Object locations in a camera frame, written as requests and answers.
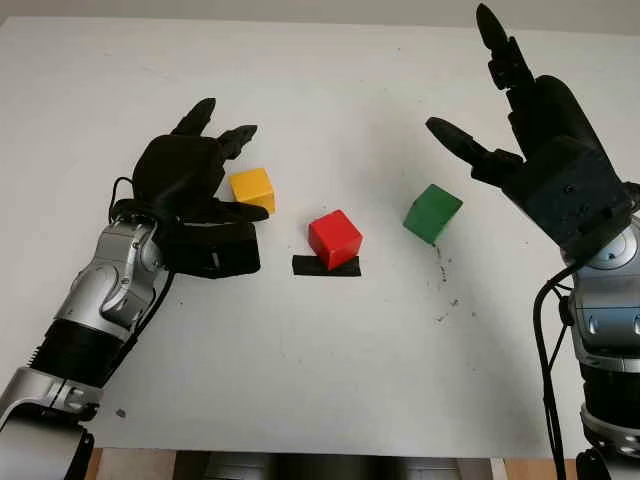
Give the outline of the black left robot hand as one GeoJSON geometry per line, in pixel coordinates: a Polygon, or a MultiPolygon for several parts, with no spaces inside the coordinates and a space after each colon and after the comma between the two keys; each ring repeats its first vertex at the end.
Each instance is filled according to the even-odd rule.
{"type": "Polygon", "coordinates": [[[241,125],[218,137],[203,134],[216,100],[199,101],[168,134],[153,139],[133,174],[134,198],[185,224],[259,222],[266,208],[215,197],[225,177],[224,165],[236,159],[257,132],[241,125]]]}

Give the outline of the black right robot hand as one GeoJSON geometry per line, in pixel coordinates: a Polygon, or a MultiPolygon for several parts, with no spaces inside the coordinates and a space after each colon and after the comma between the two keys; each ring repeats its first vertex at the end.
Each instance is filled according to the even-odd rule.
{"type": "Polygon", "coordinates": [[[471,166],[471,177],[502,188],[521,171],[544,144],[556,137],[570,137],[590,147],[601,146],[582,108],[561,80],[534,76],[513,36],[507,35],[492,10],[481,3],[476,23],[491,58],[488,69],[497,89],[511,107],[508,120],[521,155],[489,151],[459,127],[438,117],[426,121],[427,129],[453,155],[471,166]]]}

